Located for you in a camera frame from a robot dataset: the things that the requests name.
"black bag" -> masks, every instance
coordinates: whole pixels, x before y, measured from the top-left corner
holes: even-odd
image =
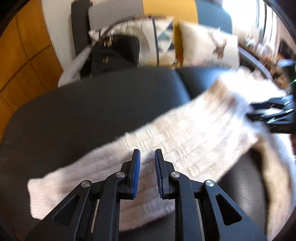
[[[139,62],[140,42],[136,37],[112,35],[99,40],[92,49],[92,76],[135,68]]]

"pillow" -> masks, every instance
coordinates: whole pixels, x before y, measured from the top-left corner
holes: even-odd
[[[139,66],[174,66],[176,53],[173,44],[174,18],[135,19],[112,27],[108,35],[123,34],[135,36],[140,41]],[[98,41],[109,27],[100,31],[90,31],[90,36]]]
[[[238,69],[238,37],[219,29],[179,21],[183,43],[182,66],[213,65]]]

